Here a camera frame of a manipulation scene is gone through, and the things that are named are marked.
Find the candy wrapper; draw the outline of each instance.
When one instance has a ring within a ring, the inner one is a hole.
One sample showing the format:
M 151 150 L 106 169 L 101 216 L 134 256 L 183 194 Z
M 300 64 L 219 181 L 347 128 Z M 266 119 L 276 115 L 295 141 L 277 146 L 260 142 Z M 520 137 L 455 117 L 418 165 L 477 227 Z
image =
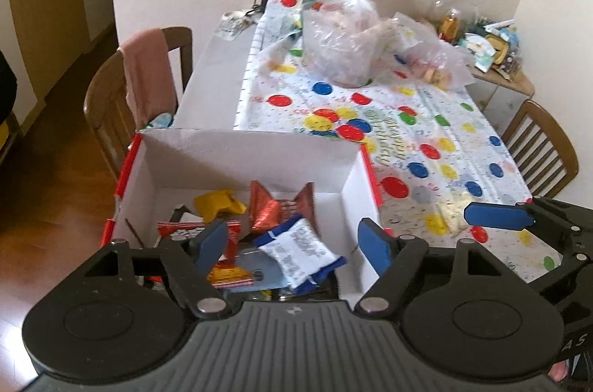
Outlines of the candy wrapper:
M 249 199 L 251 232 L 265 233 L 298 213 L 308 220 L 315 233 L 318 233 L 313 203 L 311 182 L 307 183 L 293 200 L 275 200 L 259 181 L 252 181 Z
M 214 288 L 233 288 L 253 284 L 253 275 L 236 265 L 219 263 L 208 274 Z
M 193 199 L 193 203 L 205 223 L 214 220 L 218 213 L 243 214 L 247 207 L 232 195 L 232 190 L 207 192 Z
M 300 214 L 256 238 L 253 244 L 274 258 L 296 293 L 307 293 L 346 259 L 334 255 Z
M 444 200 L 437 203 L 444 223 L 447 225 L 447 230 L 454 237 L 469 227 L 469 224 L 463 217 L 463 212 L 475 200 L 468 192 L 462 192 L 461 194 L 451 193 L 445 196 Z
M 227 221 L 228 225 L 228 243 L 226 244 L 226 250 L 221 255 L 220 260 L 228 260 L 234 263 L 236 244 L 239 243 L 239 235 L 241 234 L 241 222 L 238 220 Z M 171 223 L 171 222 L 159 222 L 156 225 L 158 233 L 164 238 L 195 238 L 205 228 L 206 223 Z

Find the plastic bag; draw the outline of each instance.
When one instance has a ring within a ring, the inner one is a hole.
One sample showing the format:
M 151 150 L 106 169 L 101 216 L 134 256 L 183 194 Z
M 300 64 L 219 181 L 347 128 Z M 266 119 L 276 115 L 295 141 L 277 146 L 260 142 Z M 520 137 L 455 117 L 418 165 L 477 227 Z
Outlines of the plastic bag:
M 303 64 L 343 88 L 364 86 L 388 26 L 370 0 L 303 0 Z
M 474 82 L 468 68 L 474 58 L 466 49 L 440 40 L 431 29 L 404 14 L 395 14 L 393 21 L 398 33 L 394 50 L 415 77 L 444 90 Z

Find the yellow dot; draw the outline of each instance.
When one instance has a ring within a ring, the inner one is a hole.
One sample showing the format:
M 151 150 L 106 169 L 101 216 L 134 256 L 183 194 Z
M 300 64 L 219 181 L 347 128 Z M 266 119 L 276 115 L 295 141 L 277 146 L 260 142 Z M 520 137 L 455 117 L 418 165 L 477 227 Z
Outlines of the yellow dot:
M 364 138 L 361 143 L 365 145 L 370 155 L 377 152 L 377 143 L 369 137 Z
M 297 71 L 297 68 L 290 64 L 277 64 L 272 70 L 285 74 L 294 74 Z
M 413 89 L 410 88 L 396 88 L 395 89 L 399 94 L 404 94 L 404 96 L 413 96 L 415 94 Z
M 445 220 L 440 214 L 431 214 L 431 216 L 426 217 L 424 222 L 426 223 L 426 228 L 428 228 L 429 232 L 439 235 L 440 237 L 446 235 L 449 231 Z
M 526 247 L 531 245 L 532 237 L 531 233 L 527 230 L 521 230 L 519 232 L 519 241 L 523 243 Z
M 455 144 L 453 144 L 453 141 L 446 137 L 442 137 L 437 141 L 437 147 L 441 151 L 446 151 L 448 153 L 455 152 Z
M 323 116 L 311 114 L 305 118 L 305 126 L 312 131 L 329 131 L 333 127 L 333 124 Z
M 444 177 L 452 181 L 458 178 L 457 171 L 449 165 L 441 165 L 441 173 L 443 173 Z
M 474 127 L 474 125 L 470 124 L 469 122 L 465 123 L 461 127 L 463 128 L 464 131 L 469 132 L 471 134 L 474 134 L 476 132 L 476 128 Z
M 358 117 L 358 113 L 351 108 L 337 108 L 336 113 L 340 116 L 340 119 L 344 121 L 349 121 L 350 119 L 356 119 Z

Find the blue snack packet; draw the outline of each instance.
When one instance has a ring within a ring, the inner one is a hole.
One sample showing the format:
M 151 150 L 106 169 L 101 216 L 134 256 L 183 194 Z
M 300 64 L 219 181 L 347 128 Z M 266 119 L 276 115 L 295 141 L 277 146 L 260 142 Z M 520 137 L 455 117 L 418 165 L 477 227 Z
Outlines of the blue snack packet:
M 344 257 L 333 254 L 317 238 L 300 214 L 256 238 L 253 244 L 278 262 L 296 293 L 314 290 L 332 270 L 346 264 Z

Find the wooden floor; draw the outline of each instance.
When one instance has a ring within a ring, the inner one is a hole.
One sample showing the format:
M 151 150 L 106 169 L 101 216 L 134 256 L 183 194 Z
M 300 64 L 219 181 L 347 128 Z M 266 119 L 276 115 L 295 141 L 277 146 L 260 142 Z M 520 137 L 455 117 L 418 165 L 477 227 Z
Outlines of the wooden floor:
M 26 137 L 0 165 L 0 392 L 36 376 L 21 340 L 27 311 L 99 246 L 115 181 L 82 103 L 115 32 L 82 55 L 46 98 Z

